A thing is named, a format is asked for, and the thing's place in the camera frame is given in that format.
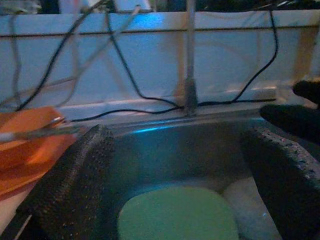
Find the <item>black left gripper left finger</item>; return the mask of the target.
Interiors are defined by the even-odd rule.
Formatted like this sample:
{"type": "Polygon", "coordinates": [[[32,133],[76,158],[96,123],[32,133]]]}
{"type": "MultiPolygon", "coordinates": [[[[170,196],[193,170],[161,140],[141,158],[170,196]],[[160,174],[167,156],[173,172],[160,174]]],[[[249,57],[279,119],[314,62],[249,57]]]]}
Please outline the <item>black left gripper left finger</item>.
{"type": "Polygon", "coordinates": [[[28,222],[16,239],[93,239],[113,152],[113,134],[99,124],[68,147],[17,208],[28,222]]]}

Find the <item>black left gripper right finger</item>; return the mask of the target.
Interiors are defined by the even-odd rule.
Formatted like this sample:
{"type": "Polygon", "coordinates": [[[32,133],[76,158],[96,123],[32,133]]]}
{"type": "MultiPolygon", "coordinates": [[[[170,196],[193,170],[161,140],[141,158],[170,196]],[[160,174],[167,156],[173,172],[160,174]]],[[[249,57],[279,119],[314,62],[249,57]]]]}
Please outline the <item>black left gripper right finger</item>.
{"type": "Polygon", "coordinates": [[[297,142],[266,128],[241,134],[258,193],[284,240],[320,238],[320,163],[297,142]]]}

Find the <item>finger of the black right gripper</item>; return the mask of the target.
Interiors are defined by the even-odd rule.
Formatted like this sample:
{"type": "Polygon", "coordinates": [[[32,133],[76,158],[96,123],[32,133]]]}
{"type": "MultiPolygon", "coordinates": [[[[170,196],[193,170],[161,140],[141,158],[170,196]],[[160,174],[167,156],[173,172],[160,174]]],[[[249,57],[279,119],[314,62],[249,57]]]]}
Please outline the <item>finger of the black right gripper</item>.
{"type": "Polygon", "coordinates": [[[295,95],[305,98],[320,108],[320,82],[302,80],[295,83],[292,87],[292,91],[295,95]]]}
{"type": "Polygon", "coordinates": [[[260,116],[283,131],[320,144],[320,110],[302,105],[266,104],[260,116]]]}

